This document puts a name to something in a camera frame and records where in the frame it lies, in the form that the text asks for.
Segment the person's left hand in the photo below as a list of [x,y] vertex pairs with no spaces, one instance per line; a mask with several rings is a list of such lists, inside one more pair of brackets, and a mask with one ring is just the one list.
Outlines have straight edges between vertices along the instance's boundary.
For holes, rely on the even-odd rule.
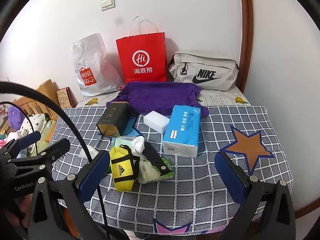
[[18,202],[13,200],[9,202],[9,207],[4,208],[4,214],[12,226],[29,226],[29,213],[33,195],[29,194],[19,199]]

